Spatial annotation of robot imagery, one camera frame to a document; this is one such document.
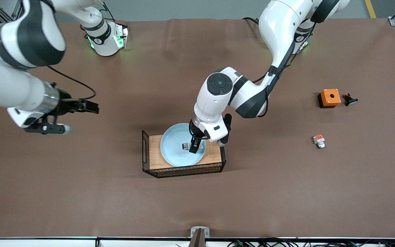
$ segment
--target brown table surface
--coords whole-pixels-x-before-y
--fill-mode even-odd
[[[61,23],[68,47],[55,68],[93,86],[101,112],[62,116],[71,135],[25,133],[0,108],[0,236],[181,236],[205,225],[212,236],[395,237],[395,27],[386,19],[317,25],[266,117],[228,110],[223,172],[162,179],[141,171],[141,130],[188,122],[214,70],[255,80],[272,58],[244,20],[130,25],[129,49],[105,58],[79,24]],[[89,94],[47,68],[32,73]],[[359,102],[318,108],[330,88]]]

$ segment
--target orange box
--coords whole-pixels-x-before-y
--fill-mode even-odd
[[[321,108],[334,108],[340,104],[340,94],[337,89],[324,89],[318,94]]]

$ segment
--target black wire basket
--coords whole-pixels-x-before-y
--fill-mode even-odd
[[[186,167],[167,167],[167,168],[151,169],[150,145],[149,145],[150,139],[149,139],[149,135],[144,131],[142,131],[142,139],[143,139],[143,145],[142,145],[143,172],[152,175],[156,178],[171,178],[178,176],[221,172],[224,169],[226,163],[225,149],[224,147],[220,147],[221,162],[218,163],[198,164],[198,165],[186,166]]]

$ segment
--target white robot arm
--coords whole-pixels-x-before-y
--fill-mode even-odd
[[[68,133],[69,126],[56,124],[57,116],[76,111],[98,113],[98,105],[72,99],[54,83],[28,73],[59,63],[66,45],[49,0],[22,3],[25,13],[20,19],[0,24],[0,106],[8,108],[13,121],[27,132]],[[55,117],[53,123],[47,122],[48,116]]]
[[[292,54],[298,53],[316,23],[342,10],[349,0],[271,0],[259,19],[259,31],[273,61],[262,83],[255,85],[231,67],[207,77],[197,96],[190,121],[191,148],[196,153],[202,139],[228,141],[230,105],[243,118],[259,117]]]
[[[124,48],[127,26],[106,21],[101,12],[93,6],[100,0],[50,0],[56,11],[76,19],[88,34],[91,46],[101,56],[114,55]]]

